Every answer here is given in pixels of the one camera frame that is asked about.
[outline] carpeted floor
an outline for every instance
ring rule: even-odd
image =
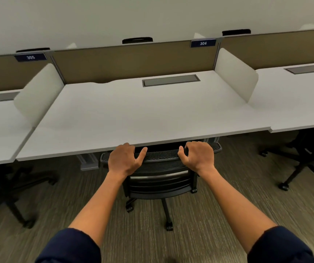
[[[216,155],[220,173],[243,195],[280,225],[303,239],[314,252],[314,174],[305,169],[283,192],[276,187],[294,170],[295,161],[258,147],[291,141],[296,132],[257,132],[221,137]],[[34,165],[35,171],[56,169],[60,181],[23,192],[17,206],[25,216],[37,215],[31,229],[23,229],[8,209],[0,207],[0,263],[33,262],[48,240],[68,226],[102,183],[106,171],[81,172],[75,156],[40,159],[15,165]],[[246,262],[246,255],[227,225],[204,181],[197,194],[167,199],[174,231],[167,232],[160,200],[137,200],[125,210],[123,190],[114,204],[102,246],[103,262],[205,263]]]

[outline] desk number label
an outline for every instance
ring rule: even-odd
[[[18,55],[15,55],[15,58],[19,62],[47,60],[47,58],[43,52],[36,53],[36,54],[18,54]]]
[[[215,46],[216,39],[195,39],[191,41],[191,48],[194,47],[208,47],[208,46]]]

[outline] wall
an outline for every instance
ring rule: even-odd
[[[122,39],[192,39],[195,32],[298,30],[314,23],[314,0],[0,0],[0,54],[50,47],[119,45]]]

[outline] dark blue shirt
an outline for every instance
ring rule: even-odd
[[[247,256],[249,263],[314,263],[309,247],[285,227],[264,232]],[[46,245],[36,263],[100,263],[97,244],[85,233],[67,228]]]

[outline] hand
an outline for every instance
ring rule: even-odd
[[[201,141],[187,142],[188,156],[184,153],[184,148],[179,147],[178,155],[184,165],[198,173],[202,178],[212,175],[216,171],[214,167],[214,152],[212,147]]]
[[[137,159],[134,156],[135,146],[125,143],[119,145],[111,152],[108,159],[108,170],[111,175],[114,175],[120,182],[133,174],[142,164],[147,152],[147,147],[144,147]]]

